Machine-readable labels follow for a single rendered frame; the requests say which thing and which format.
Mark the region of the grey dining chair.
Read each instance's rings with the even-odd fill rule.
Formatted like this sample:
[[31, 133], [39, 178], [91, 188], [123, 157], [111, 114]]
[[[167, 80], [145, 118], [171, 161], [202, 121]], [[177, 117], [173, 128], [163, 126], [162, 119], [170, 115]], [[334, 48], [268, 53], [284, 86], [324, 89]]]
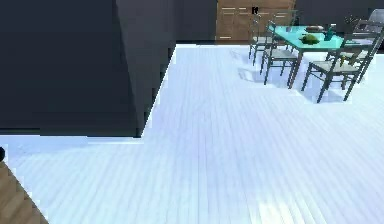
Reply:
[[340, 53], [344, 51], [352, 50], [353, 52], [359, 54], [363, 50], [371, 50], [371, 44], [361, 44], [360, 42], [355, 42], [355, 39], [372, 37], [372, 34], [347, 34], [338, 49], [335, 50], [335, 57], [332, 61], [312, 61], [309, 63], [308, 69], [305, 74], [305, 78], [301, 87], [301, 90], [304, 91], [310, 76], [314, 76], [317, 79], [323, 82], [323, 85], [320, 89], [320, 93], [317, 98], [317, 103], [319, 103], [324, 95], [324, 92], [329, 89], [332, 82], [336, 82], [335, 77], [339, 77], [338, 82], [341, 84], [341, 88], [345, 89], [347, 83], [349, 87], [343, 98], [346, 101], [353, 90], [354, 85], [356, 84], [358, 77], [360, 76], [364, 64], [368, 61], [368, 58], [365, 57], [363, 62], [359, 66], [354, 66], [352, 62], [346, 61], [344, 56], [341, 56]]
[[349, 62], [357, 62], [361, 64], [365, 57], [368, 61], [364, 64], [362, 73], [358, 79], [358, 83], [361, 82], [369, 63], [372, 61], [373, 56], [377, 53], [379, 45], [384, 41], [384, 22], [378, 20], [359, 20], [353, 28], [353, 34], [372, 34], [372, 37], [365, 37], [355, 39], [355, 42], [361, 44], [371, 44], [371, 50], [363, 50], [359, 54], [352, 50], [341, 52], [340, 55], [344, 56]]
[[252, 64], [256, 63], [257, 52], [270, 48], [276, 40], [268, 31], [267, 23], [262, 21], [262, 19], [263, 17], [260, 14], [255, 14], [250, 25], [248, 58], [252, 60]]
[[278, 41], [276, 40], [276, 28], [277, 25], [274, 21], [269, 20], [267, 23], [267, 32], [270, 34], [271, 42], [270, 47], [266, 48], [262, 54], [262, 62], [260, 66], [260, 72], [263, 72], [264, 65], [267, 65], [264, 76], [264, 84], [267, 84], [270, 68], [273, 67], [273, 62], [281, 62], [280, 75], [283, 75], [284, 69], [287, 64], [290, 64], [290, 72], [288, 75], [287, 84], [290, 84], [291, 78], [294, 74], [295, 67], [298, 63], [298, 57], [293, 54], [292, 51], [287, 49], [279, 49], [277, 47]]

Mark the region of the brown wooden cabinet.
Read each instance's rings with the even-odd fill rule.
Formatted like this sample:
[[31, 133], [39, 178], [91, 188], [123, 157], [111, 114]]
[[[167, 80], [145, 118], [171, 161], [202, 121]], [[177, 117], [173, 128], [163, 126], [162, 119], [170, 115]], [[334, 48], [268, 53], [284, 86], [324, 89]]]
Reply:
[[266, 22], [277, 12], [294, 10], [296, 0], [217, 0], [215, 41], [218, 44], [246, 44], [250, 40], [250, 25], [255, 14]]

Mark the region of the turquoise dining table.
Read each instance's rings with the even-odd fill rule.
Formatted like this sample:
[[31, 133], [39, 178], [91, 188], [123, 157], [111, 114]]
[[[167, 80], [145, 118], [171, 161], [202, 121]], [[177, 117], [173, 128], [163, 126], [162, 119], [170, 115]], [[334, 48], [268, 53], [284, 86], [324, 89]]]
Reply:
[[294, 49], [298, 51], [298, 55], [297, 55], [298, 63], [295, 67], [294, 74], [291, 78], [290, 84], [287, 84], [289, 89], [293, 87], [296, 76], [298, 74], [298, 70], [300, 68], [302, 57], [305, 52], [327, 51], [328, 53], [335, 53], [335, 50], [340, 47], [343, 41], [343, 38], [339, 36], [333, 36], [330, 41], [325, 41], [323, 34], [314, 33], [312, 35], [316, 36], [319, 39], [319, 43], [314, 45], [308, 45], [308, 44], [303, 44], [299, 40], [299, 38], [303, 34], [312, 34], [312, 33], [306, 32], [302, 26], [297, 26], [296, 31], [291, 30], [290, 32], [287, 31], [287, 26], [277, 26], [276, 28], [276, 36], [283, 39], [285, 42], [288, 43], [289, 46], [292, 46]]

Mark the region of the teal bottle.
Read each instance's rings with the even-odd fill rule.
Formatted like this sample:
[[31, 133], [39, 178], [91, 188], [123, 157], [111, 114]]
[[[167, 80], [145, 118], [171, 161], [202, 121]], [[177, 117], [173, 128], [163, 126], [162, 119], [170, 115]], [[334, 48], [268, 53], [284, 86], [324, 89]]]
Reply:
[[330, 41], [335, 33], [336, 25], [330, 24], [328, 29], [324, 32], [324, 40]]

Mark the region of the grey rounded appliance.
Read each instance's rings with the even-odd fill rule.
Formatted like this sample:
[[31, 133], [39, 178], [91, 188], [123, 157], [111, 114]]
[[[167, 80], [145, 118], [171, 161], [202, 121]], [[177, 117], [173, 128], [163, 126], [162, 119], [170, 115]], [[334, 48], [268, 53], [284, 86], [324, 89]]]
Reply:
[[375, 9], [369, 17], [369, 21], [384, 23], [384, 9]]

